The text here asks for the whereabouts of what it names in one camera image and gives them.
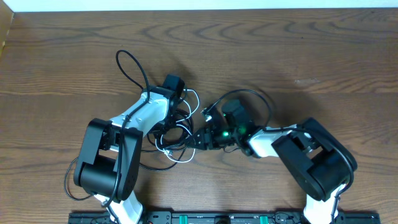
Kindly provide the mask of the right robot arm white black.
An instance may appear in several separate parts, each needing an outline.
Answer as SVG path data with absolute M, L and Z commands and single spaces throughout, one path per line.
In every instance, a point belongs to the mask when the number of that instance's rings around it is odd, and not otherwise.
M 204 151 L 237 146 L 258 159 L 278 157 L 307 194 L 303 214 L 310 223 L 336 222 L 340 196 L 358 168 L 352 153 L 313 118 L 282 128 L 258 126 L 250 118 L 210 122 L 185 142 Z

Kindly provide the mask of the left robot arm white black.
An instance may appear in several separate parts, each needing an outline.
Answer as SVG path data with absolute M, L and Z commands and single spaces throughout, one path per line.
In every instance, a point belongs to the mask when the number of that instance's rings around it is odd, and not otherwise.
M 118 223 L 139 223 L 144 211 L 133 191 L 142 140 L 177 109 L 183 87 L 150 86 L 138 101 L 109 120 L 92 119 L 81 145 L 74 184 L 102 203 Z

